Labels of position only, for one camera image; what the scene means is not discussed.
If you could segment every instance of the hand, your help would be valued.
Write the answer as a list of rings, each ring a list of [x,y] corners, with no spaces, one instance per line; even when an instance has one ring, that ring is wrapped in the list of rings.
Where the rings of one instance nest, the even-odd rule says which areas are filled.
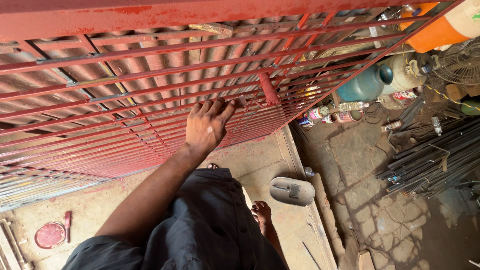
[[[252,205],[250,209],[253,214],[253,218],[258,222],[260,230],[263,232],[263,229],[267,225],[272,224],[272,211],[268,204],[264,201],[255,201],[255,205]]]
[[[187,118],[187,139],[185,144],[195,154],[207,156],[227,134],[225,124],[235,113],[235,101],[231,100],[227,108],[220,113],[225,100],[217,98],[205,104],[197,103]]]

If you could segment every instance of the person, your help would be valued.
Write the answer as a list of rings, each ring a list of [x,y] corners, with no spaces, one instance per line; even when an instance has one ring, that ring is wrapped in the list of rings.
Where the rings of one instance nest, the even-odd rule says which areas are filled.
[[[185,143],[112,212],[63,270],[285,270],[263,201],[250,209],[229,169],[196,169],[226,135],[235,101],[193,106]]]

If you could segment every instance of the red metal gate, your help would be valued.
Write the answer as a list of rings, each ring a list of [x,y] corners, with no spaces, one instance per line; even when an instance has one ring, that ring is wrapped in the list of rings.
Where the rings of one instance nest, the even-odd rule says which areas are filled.
[[[374,20],[380,6],[404,1],[5,6],[0,210],[162,164],[183,143],[196,102],[248,100],[220,147],[272,134],[459,3],[389,21]],[[411,21],[402,33],[345,40]],[[385,46],[367,46],[374,41]],[[352,45],[360,49],[326,53]],[[279,105],[265,104],[259,73],[269,74]],[[306,74],[321,75],[303,86],[313,80],[301,79]]]

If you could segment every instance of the metal grille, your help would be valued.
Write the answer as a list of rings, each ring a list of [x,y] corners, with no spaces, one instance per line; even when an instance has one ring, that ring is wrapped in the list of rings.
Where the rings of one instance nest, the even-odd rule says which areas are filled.
[[[374,20],[385,8],[364,7],[29,40],[0,34],[0,210],[162,164],[183,143],[196,102],[247,99],[219,148],[270,135],[459,3],[389,21]],[[346,39],[412,21],[402,33]],[[346,46],[358,49],[331,53]],[[260,73],[279,105],[267,105]]]

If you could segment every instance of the yellow cable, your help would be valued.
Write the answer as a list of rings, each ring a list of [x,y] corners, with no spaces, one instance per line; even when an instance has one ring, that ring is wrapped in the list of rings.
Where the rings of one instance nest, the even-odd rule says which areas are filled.
[[[403,58],[405,59],[405,63],[407,63],[407,65],[409,66],[408,60],[407,60],[407,58],[405,57],[405,48],[404,48],[404,45],[405,45],[405,43],[402,44]],[[450,100],[451,102],[456,103],[456,104],[462,104],[462,105],[465,105],[465,106],[467,106],[467,107],[469,107],[469,108],[475,108],[475,109],[477,109],[477,110],[480,110],[478,107],[472,107],[472,106],[470,106],[470,105],[468,105],[468,104],[465,104],[465,103],[463,103],[463,102],[458,102],[458,101],[455,101],[455,100],[447,97],[447,95],[445,95],[444,93],[440,93],[437,89],[431,88],[429,85],[424,84],[423,82],[421,82],[421,80],[417,77],[417,74],[416,74],[415,72],[413,72],[413,75],[415,76],[415,78],[417,78],[417,79],[420,81],[420,83],[421,83],[422,85],[428,87],[428,89],[430,89],[430,90],[435,91],[437,94],[442,95],[442,97]]]

